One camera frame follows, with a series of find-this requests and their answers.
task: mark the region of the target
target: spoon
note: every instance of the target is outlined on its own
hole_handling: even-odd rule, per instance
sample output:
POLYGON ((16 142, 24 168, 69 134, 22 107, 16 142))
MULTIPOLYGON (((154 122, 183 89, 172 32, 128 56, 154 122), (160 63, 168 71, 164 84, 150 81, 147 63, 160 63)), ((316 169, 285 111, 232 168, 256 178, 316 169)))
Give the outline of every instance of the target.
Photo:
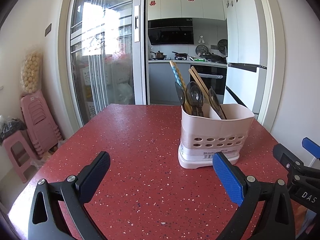
POLYGON ((194 116, 198 116, 197 106, 199 105, 201 95, 200 95, 200 88, 196 82, 191 81, 188 83, 186 87, 186 98, 189 105, 191 105, 191 108, 192 108, 191 114, 194 116))
POLYGON ((211 87, 209 89, 209 103, 211 105, 211 107, 214 109, 214 111, 218 114, 218 116, 223 119, 223 120, 226 120, 226 116, 224 114, 224 112, 222 111, 222 108, 220 106, 220 103, 219 103, 219 100, 218 100, 218 97, 217 97, 217 94, 216 92, 213 90, 213 88, 211 87))
POLYGON ((198 114, 199 116, 203 117, 203 112, 202 112, 202 106, 203 106, 203 102, 204 102, 204 97, 203 97, 203 93, 199 88, 199 92, 200 92, 200 100, 198 102, 197 108, 198 108, 198 114))
POLYGON ((186 101, 186 96, 184 94, 184 90, 177 82, 175 82, 175 85, 176 85, 176 91, 178 94, 179 101, 182 105, 183 111, 186 111, 185 107, 184 107, 184 102, 186 101))

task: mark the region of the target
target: door handle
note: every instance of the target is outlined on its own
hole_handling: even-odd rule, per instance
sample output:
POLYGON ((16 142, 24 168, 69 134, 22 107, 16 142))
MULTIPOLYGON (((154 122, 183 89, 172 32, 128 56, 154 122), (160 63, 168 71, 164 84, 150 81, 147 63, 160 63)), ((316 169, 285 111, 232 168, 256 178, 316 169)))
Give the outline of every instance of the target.
POLYGON ((140 6, 134 6, 134 42, 140 41, 140 28, 139 28, 139 20, 140 20, 140 6))
POLYGON ((215 79, 223 78, 223 76, 221 76, 221 75, 210 75, 210 74, 202 74, 202 73, 199 73, 199 76, 205 77, 205 78, 215 78, 215 79))

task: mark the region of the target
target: red speckled table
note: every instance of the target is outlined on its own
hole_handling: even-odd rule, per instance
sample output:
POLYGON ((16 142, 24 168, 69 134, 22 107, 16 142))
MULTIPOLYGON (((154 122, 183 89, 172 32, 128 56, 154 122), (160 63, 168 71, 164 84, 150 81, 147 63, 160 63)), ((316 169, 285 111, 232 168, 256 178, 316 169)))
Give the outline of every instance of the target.
MULTIPOLYGON (((9 217, 22 239, 27 239, 37 181, 78 174, 103 150, 110 153, 111 166, 85 207, 109 240, 215 239, 237 205, 211 166, 187 170, 179 165, 180 121, 177 106, 108 106, 59 148, 15 201, 9 217)), ((286 170, 272 156, 276 143, 254 120, 237 166, 260 181, 286 181, 286 170)))

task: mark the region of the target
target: pink plastic stool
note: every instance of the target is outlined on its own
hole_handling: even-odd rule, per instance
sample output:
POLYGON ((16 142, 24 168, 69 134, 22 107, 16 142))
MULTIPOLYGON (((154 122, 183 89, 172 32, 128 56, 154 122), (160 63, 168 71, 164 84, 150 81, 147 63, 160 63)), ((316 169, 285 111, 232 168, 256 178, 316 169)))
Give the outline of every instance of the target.
POLYGON ((29 143, 26 141, 26 139, 24 138, 21 131, 17 131, 14 134, 10 135, 8 138, 4 139, 3 146, 7 151, 8 157, 9 157, 16 173, 19 175, 22 182, 26 183, 28 180, 24 176, 23 173, 27 170, 27 168, 29 168, 31 166, 31 164, 30 164, 31 159, 37 160, 37 159, 39 159, 38 156, 31 149, 29 143), (22 151, 18 154, 15 154, 12 151, 12 146, 18 142, 20 142, 22 144, 25 151, 22 151), (20 166, 18 160, 25 154, 28 154, 30 158, 20 166))

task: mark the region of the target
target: floor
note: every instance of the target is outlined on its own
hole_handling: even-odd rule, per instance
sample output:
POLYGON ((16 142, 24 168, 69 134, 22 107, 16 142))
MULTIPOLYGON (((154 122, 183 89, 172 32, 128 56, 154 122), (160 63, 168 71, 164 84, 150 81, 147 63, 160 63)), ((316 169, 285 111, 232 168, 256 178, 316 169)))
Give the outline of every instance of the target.
MULTIPOLYGON (((33 178, 36 172, 37 169, 35 166, 30 166, 25 171, 24 174, 26 178, 28 178, 28 182, 33 178)), ((4 212, 7 213, 10 210, 14 201, 26 187, 28 182, 23 184, 14 169, 11 169, 6 176, 4 176, 4 178, 0 181, 0 202, 5 208, 4 212)))

